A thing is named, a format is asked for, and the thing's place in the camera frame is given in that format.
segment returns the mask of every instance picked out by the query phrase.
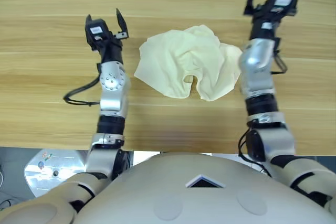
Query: yellow cloth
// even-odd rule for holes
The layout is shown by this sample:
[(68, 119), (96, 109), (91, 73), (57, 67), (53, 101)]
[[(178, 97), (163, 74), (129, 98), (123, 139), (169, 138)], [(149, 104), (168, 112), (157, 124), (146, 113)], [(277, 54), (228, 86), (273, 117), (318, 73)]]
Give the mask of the yellow cloth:
[(170, 30), (141, 45), (134, 76), (172, 98), (187, 98), (196, 76), (201, 99), (214, 101), (234, 88), (240, 54), (238, 47), (221, 43), (205, 25)]

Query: reflective surface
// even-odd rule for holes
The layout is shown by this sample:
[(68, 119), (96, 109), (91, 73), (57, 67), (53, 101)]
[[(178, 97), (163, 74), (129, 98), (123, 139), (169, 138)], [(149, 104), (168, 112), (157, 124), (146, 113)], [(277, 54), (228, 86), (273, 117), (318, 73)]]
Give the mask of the reflective surface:
[(38, 197), (77, 173), (85, 171), (86, 152), (75, 150), (44, 149), (37, 153), (25, 167), (25, 178)]

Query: label sticker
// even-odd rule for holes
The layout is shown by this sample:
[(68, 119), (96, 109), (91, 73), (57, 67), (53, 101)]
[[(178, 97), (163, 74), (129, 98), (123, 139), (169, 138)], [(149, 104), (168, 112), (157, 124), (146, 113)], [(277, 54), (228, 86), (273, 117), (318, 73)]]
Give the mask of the label sticker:
[(274, 5), (287, 6), (290, 4), (290, 2), (292, 2), (292, 0), (275, 0)]
[(270, 22), (264, 22), (264, 23), (261, 25), (261, 28), (262, 28), (262, 29), (268, 29), (268, 30), (271, 30), (271, 29), (272, 29), (272, 23), (270, 23)]
[(92, 34), (100, 34), (103, 32), (100, 26), (90, 28)]

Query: white robot body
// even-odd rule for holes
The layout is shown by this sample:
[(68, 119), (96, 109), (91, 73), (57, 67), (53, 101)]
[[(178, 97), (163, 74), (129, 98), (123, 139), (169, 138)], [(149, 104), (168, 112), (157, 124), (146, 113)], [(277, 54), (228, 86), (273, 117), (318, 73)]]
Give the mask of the white robot body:
[[(192, 187), (200, 175), (218, 187)], [(75, 224), (97, 220), (335, 224), (325, 209), (274, 179), (235, 161), (194, 153), (160, 154), (122, 173), (85, 205)]]

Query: floor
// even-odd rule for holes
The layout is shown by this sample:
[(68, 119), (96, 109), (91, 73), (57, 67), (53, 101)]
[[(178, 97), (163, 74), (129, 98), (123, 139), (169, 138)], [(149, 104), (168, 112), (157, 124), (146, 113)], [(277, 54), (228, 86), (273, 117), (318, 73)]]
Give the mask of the floor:
[[(16, 204), (34, 198), (33, 193), (25, 181), (23, 171), (28, 161), (39, 151), (40, 149), (30, 148), (0, 148), (0, 166), (4, 174), (4, 182), (0, 188), (0, 202), (10, 199), (12, 204)], [(156, 153), (138, 154), (137, 157), (134, 157), (134, 164), (144, 161), (155, 154)], [(236, 160), (236, 157), (228, 156), (228, 154), (214, 155)], [(310, 158), (317, 160), (328, 169), (336, 172), (336, 156), (315, 156)], [(7, 206), (6, 203), (0, 204), (0, 209)]]
[[(97, 74), (98, 55), (85, 40), (85, 17), (118, 31), (115, 8), (130, 38), (123, 57), (131, 77), (125, 148), (235, 153), (246, 130), (239, 85), (206, 102), (164, 97), (133, 76), (139, 46), (171, 29), (204, 24), (240, 48), (247, 42), (246, 0), (0, 0), (0, 146), (86, 150), (99, 108), (65, 104), (62, 96)], [(289, 71), (275, 77), (280, 109), (301, 155), (336, 153), (336, 0), (299, 0), (298, 15), (278, 29)], [(97, 100), (99, 87), (78, 98)]]

